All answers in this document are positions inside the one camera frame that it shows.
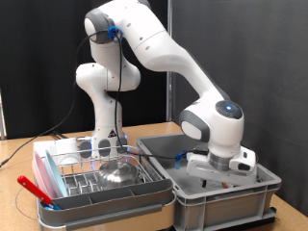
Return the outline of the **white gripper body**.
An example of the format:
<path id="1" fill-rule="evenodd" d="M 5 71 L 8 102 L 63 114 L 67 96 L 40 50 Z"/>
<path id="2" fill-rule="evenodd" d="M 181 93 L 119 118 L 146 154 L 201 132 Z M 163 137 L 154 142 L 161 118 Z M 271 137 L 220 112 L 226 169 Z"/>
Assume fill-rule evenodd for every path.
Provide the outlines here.
<path id="1" fill-rule="evenodd" d="M 236 186 L 256 183 L 256 154 L 243 146 L 231 158 L 222 158 L 211 152 L 207 155 L 189 152 L 187 160 L 187 173 L 190 176 Z"/>

